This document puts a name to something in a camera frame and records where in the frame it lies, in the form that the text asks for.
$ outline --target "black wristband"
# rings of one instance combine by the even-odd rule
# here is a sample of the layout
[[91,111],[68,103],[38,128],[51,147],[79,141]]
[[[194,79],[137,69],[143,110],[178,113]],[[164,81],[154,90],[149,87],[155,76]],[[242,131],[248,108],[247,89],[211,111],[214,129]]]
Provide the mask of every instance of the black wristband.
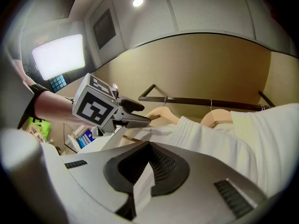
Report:
[[34,112],[34,103],[35,103],[36,99],[40,96],[41,93],[43,93],[44,91],[49,91],[49,90],[47,88],[41,86],[40,84],[30,85],[29,88],[33,91],[34,96],[33,96],[32,100],[30,101],[29,105],[27,106],[27,108],[25,110],[25,114],[27,114],[28,116],[31,116],[35,119],[38,119],[38,117],[36,117],[35,112]]

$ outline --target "vent slot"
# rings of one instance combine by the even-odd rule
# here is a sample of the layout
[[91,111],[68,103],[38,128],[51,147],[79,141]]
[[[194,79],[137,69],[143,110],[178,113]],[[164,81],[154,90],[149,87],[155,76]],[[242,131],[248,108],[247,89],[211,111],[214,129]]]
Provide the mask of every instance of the vent slot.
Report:
[[64,165],[66,166],[67,169],[69,169],[69,168],[76,168],[84,164],[87,164],[87,162],[85,160],[80,160],[80,161],[65,163]]
[[219,181],[214,183],[214,186],[236,218],[241,218],[253,210],[253,207],[229,181]]
[[97,20],[93,26],[93,32],[97,41],[99,50],[106,45],[114,36],[116,36],[110,9]]

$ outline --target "white sweater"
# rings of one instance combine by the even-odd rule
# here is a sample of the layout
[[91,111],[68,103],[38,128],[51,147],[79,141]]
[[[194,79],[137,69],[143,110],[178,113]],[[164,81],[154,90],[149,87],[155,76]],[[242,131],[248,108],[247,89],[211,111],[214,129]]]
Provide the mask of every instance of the white sweater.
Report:
[[297,166],[299,104],[231,113],[235,132],[211,129],[182,117],[177,125],[136,128],[127,135],[213,156],[271,197],[288,184]]

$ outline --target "bright screen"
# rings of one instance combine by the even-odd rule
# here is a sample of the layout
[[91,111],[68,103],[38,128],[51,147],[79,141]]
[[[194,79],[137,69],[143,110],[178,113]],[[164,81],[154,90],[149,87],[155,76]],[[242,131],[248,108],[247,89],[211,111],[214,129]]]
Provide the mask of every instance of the bright screen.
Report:
[[34,48],[32,55],[44,80],[85,66],[81,34],[47,42]]

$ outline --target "metal clothing rod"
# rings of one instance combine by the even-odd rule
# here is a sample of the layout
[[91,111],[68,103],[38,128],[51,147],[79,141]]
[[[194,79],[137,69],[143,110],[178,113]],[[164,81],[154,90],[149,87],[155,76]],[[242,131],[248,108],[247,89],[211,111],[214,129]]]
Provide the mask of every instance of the metal clothing rod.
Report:
[[[211,100],[209,99],[195,99],[195,98],[171,98],[171,97],[147,97],[147,95],[155,88],[156,85],[151,85],[139,98],[139,101],[149,101],[149,102],[161,102],[164,103],[175,103],[175,104],[187,104],[187,105],[204,105],[210,106]],[[244,104],[231,101],[222,101],[222,100],[212,100],[213,106],[215,107],[224,107],[232,109],[242,109],[242,110],[252,110],[252,111],[261,111],[262,106]]]
[[258,92],[258,94],[272,107],[275,107],[275,105],[272,103],[271,100],[267,96],[264,95],[261,91]]

